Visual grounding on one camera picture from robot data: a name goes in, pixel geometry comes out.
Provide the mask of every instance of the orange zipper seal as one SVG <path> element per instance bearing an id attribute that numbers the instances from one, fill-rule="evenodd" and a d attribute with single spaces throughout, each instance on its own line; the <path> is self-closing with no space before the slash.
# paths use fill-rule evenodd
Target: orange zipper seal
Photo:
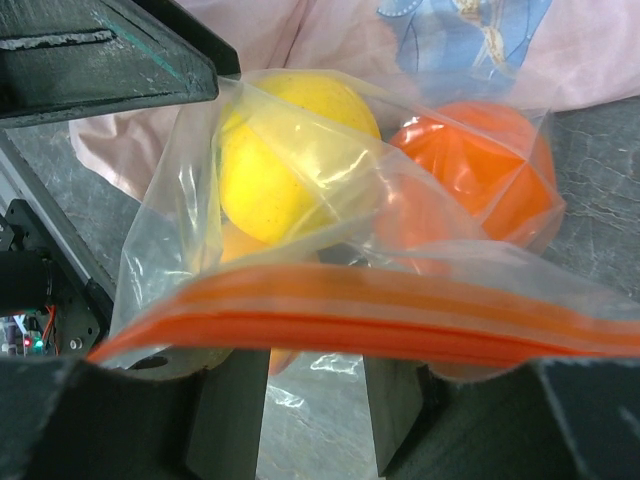
<path id="1" fill-rule="evenodd" d="M 451 324 L 456 318 L 464 328 Z M 504 333 L 514 328 L 528 333 Z M 510 367 L 544 355 L 640 355 L 640 322 L 593 318 L 446 278 L 264 265 L 189 283 L 89 358 L 102 362 L 156 345 L 278 347 Z"/>

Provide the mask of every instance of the yellow ball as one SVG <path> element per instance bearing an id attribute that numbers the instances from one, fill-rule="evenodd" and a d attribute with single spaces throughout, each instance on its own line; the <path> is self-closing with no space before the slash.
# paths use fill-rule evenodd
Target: yellow ball
<path id="1" fill-rule="evenodd" d="M 335 78 L 288 72 L 263 79 L 256 86 L 288 103 L 380 138 L 367 104 Z M 295 159 L 304 170 L 299 173 L 314 185 L 323 170 L 346 171 L 354 158 L 348 155 L 352 142 L 347 137 L 331 135 L 302 115 L 294 117 L 300 118 L 296 124 L 284 105 L 267 105 L 265 109 L 273 114 L 262 111 L 252 119 L 254 123 L 249 122 L 251 126 L 242 115 L 233 113 L 222 129 L 220 202 L 241 230 L 264 243 L 276 244 L 288 235 L 308 233 L 331 222 L 322 202 L 309 191 L 309 184 L 301 182 L 283 158 Z"/>

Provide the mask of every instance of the blue pattern on fabric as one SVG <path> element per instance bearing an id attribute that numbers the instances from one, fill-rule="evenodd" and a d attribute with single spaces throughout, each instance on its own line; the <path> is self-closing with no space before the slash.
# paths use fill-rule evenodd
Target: blue pattern on fabric
<path id="1" fill-rule="evenodd" d="M 407 72 L 494 68 L 505 82 L 522 65 L 552 0 L 380 0 Z"/>

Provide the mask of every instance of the red wire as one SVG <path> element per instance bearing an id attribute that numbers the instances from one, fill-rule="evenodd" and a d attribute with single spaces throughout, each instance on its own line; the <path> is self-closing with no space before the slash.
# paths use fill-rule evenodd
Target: red wire
<path id="1" fill-rule="evenodd" d="M 56 318 L 56 306 L 54 305 L 53 307 L 46 307 L 47 311 L 49 312 L 49 321 L 47 322 L 47 326 L 44 329 L 44 333 L 42 334 L 42 341 L 45 342 L 44 346 L 46 348 L 47 346 L 47 335 L 49 334 L 49 331 L 52 329 L 53 325 L 54 325 L 54 320 Z M 53 346 L 56 350 L 56 355 L 58 355 L 59 351 L 58 351 L 58 345 L 56 344 L 56 338 L 55 336 L 53 337 Z"/>

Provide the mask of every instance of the gray stone surface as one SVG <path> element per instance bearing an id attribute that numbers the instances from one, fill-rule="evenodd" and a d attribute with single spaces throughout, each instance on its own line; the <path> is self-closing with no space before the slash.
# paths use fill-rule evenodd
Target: gray stone surface
<path id="1" fill-rule="evenodd" d="M 640 97 L 558 114 L 567 212 L 548 260 L 640 301 Z"/>
<path id="2" fill-rule="evenodd" d="M 8 131 L 107 273 L 117 279 L 120 252 L 139 203 L 77 159 L 66 122 Z"/>

